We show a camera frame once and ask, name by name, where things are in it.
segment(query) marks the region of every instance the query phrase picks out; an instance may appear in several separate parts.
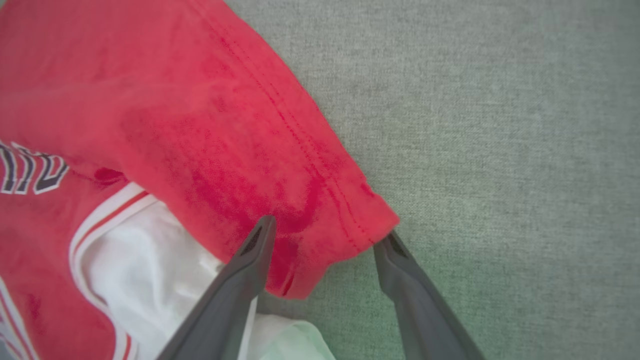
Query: red sleeve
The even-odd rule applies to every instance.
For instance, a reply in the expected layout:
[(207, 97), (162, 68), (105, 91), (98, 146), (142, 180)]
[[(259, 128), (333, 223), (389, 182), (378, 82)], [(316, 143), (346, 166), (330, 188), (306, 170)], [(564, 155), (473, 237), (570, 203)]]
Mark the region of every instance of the red sleeve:
[(39, 2), (0, 14), (0, 129), (22, 145), (89, 177), (124, 173), (224, 261), (276, 216), (268, 290), (280, 296), (306, 297), (329, 265), (398, 223), (291, 71), (223, 2)]

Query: white fabric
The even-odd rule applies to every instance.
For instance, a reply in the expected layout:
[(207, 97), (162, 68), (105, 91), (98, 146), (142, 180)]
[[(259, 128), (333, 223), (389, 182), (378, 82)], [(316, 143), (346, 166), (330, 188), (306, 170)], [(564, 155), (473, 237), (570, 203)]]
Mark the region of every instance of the white fabric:
[[(89, 287), (138, 343), (137, 360), (153, 360), (224, 264), (157, 201), (97, 239), (81, 259)], [(247, 316), (238, 359), (335, 360), (308, 322)]]

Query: textured fabric background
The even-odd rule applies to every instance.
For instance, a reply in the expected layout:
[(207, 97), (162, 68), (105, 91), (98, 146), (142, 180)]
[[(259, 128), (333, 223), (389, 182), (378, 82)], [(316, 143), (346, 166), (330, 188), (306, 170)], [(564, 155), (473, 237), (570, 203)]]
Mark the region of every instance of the textured fabric background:
[[(640, 3), (228, 0), (401, 217), (488, 359), (638, 359)], [(403, 359), (372, 252), (304, 302), (336, 358)]]

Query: striped trim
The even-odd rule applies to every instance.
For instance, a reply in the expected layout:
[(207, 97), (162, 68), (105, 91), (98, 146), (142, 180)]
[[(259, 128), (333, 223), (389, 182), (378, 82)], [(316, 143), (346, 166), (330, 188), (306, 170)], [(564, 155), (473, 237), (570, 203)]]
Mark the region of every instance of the striped trim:
[(14, 357), (16, 359), (40, 360), (2, 277), (0, 277), (0, 316), (3, 319), (3, 328), (6, 330), (6, 333), (1, 334), (2, 338), (7, 344), (7, 348), (13, 352)]
[(115, 331), (114, 360), (135, 360), (138, 344), (115, 322), (107, 304), (91, 291), (82, 272), (81, 260), (97, 238), (155, 202), (157, 199), (154, 196), (140, 186), (129, 183), (89, 214), (76, 231), (69, 247), (69, 267), (77, 288), (113, 324)]

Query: red fabric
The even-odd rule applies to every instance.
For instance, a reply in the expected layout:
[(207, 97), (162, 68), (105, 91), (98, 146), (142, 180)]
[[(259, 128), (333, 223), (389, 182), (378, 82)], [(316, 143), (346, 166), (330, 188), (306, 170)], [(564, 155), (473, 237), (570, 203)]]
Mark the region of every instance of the red fabric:
[[(0, 193), (0, 275), (35, 338), (29, 296), (48, 306), (39, 337), (49, 340), (36, 348), (55, 347), (60, 322), (68, 334), (104, 327), (77, 301), (67, 251), (128, 181), (224, 261), (262, 215), (276, 216), (267, 289), (288, 298), (398, 223), (291, 71), (222, 1), (8, 0), (0, 51), (0, 141), (70, 167), (53, 191)], [(73, 309), (52, 303), (61, 291)]]

